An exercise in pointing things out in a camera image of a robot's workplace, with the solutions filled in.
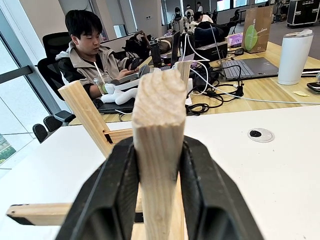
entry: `office chair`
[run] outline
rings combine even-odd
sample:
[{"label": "office chair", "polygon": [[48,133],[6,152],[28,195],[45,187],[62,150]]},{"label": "office chair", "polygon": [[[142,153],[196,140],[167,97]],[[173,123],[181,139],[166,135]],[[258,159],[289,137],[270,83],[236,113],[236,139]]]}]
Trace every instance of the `office chair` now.
[{"label": "office chair", "polygon": [[234,16],[230,18],[230,22],[226,24],[226,26],[233,28],[233,31],[231,34],[236,33],[235,30],[236,30],[237,24],[239,23],[239,18],[240,18],[239,9],[237,9],[234,12]]},{"label": "office chair", "polygon": [[43,36],[42,41],[47,58],[55,58],[68,49],[71,38],[68,32],[57,32]]},{"label": "office chair", "polygon": [[[38,62],[38,70],[40,74],[43,76],[45,81],[48,83],[48,85],[51,87],[51,89],[54,91],[54,93],[62,100],[64,101],[64,98],[60,95],[58,89],[63,87],[64,81],[62,80],[61,72],[58,68],[58,62],[54,58],[44,58],[41,59]],[[63,123],[70,123],[76,116],[74,114],[71,114],[70,112],[67,112],[65,110],[62,110],[54,115],[54,117],[63,122]]]},{"label": "office chair", "polygon": [[38,139],[39,143],[43,143],[44,140],[47,139],[48,132],[42,124],[37,123],[37,124],[33,125],[32,130],[33,130],[33,133],[34,133],[36,139]]},{"label": "office chair", "polygon": [[35,124],[32,127],[33,133],[35,137],[38,139],[39,143],[43,143],[51,134],[53,134],[57,129],[59,129],[63,125],[63,122],[57,120],[53,115],[46,116],[43,119],[43,123],[48,129],[48,131],[42,124],[39,123]]}]

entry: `smartphone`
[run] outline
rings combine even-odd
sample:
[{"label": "smartphone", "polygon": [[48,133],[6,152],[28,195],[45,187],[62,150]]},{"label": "smartphone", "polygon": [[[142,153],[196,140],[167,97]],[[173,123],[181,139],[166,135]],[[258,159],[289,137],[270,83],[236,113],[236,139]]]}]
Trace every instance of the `smartphone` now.
[{"label": "smartphone", "polygon": [[310,82],[306,84],[308,88],[312,89],[313,91],[320,93],[320,82]]},{"label": "smartphone", "polygon": [[132,63],[131,63],[131,67],[130,67],[130,71],[131,70],[135,70],[140,64],[140,57],[136,57],[135,59],[132,60]]}]

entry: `man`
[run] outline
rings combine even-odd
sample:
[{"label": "man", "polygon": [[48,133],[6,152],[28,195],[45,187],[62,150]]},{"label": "man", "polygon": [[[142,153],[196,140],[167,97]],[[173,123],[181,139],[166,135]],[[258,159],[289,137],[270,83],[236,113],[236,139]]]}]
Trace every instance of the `man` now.
[{"label": "man", "polygon": [[193,16],[193,15],[195,14],[194,11],[191,9],[190,4],[188,4],[188,5],[186,6],[186,11],[185,11],[184,15],[187,16],[188,13],[190,13],[191,16]]},{"label": "man", "polygon": [[200,12],[200,13],[203,13],[204,12],[204,9],[203,9],[203,7],[201,6],[201,2],[197,2],[196,3],[196,6],[198,7],[198,12]]},{"label": "man", "polygon": [[206,15],[206,14],[203,14],[199,11],[197,11],[195,14],[194,14],[194,21],[197,22],[197,23],[200,23],[200,22],[210,22],[210,23],[214,23],[214,21],[212,21],[212,19]]},{"label": "man", "polygon": [[108,73],[112,79],[121,79],[134,74],[139,69],[131,70],[131,59],[119,60],[114,51],[100,46],[102,24],[97,15],[86,10],[71,10],[65,16],[65,25],[71,37],[69,48],[56,56],[58,67],[69,82],[80,80],[91,99],[101,96],[94,77],[98,76],[97,64],[101,73]]}]

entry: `laptop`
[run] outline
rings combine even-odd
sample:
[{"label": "laptop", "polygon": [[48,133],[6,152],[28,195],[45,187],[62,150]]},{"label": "laptop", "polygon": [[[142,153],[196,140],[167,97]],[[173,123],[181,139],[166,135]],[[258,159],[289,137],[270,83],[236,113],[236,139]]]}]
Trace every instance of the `laptop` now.
[{"label": "laptop", "polygon": [[121,105],[117,105],[115,102],[104,103],[101,107],[98,108],[98,111],[101,114],[118,114],[118,111],[124,113],[132,113],[134,105],[135,99],[131,98],[129,101]]},{"label": "laptop", "polygon": [[224,69],[224,75],[227,80],[237,80],[239,77],[239,65],[241,67],[240,79],[257,79],[278,76],[279,69],[264,57],[229,60],[222,62],[222,67],[230,67]]}]

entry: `keyboard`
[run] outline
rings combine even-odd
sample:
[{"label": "keyboard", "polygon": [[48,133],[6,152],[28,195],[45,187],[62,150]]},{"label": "keyboard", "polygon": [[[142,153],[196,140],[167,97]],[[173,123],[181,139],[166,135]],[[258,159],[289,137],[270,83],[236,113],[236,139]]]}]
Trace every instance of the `keyboard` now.
[{"label": "keyboard", "polygon": [[239,76],[239,67],[235,66],[235,65],[239,65],[241,67],[241,77],[255,75],[251,71],[251,69],[241,60],[225,61],[222,63],[222,65],[223,65],[223,67],[230,67],[230,68],[226,68],[224,71],[229,72],[231,77],[238,77]]}]

